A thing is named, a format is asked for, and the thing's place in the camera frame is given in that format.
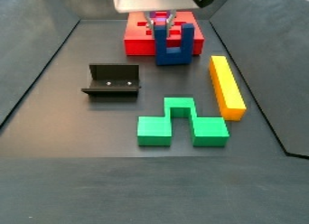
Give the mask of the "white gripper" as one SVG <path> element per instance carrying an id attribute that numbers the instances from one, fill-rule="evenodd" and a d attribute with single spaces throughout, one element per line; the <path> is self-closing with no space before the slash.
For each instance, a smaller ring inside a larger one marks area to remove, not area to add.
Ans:
<path id="1" fill-rule="evenodd" d="M 114 0 L 114 5 L 119 13 L 144 12 L 143 16 L 147 22 L 147 27 L 151 30 L 151 34 L 155 34 L 155 11 L 168 10 L 166 19 L 168 30 L 176 16 L 176 10 L 198 7 L 193 0 Z"/>

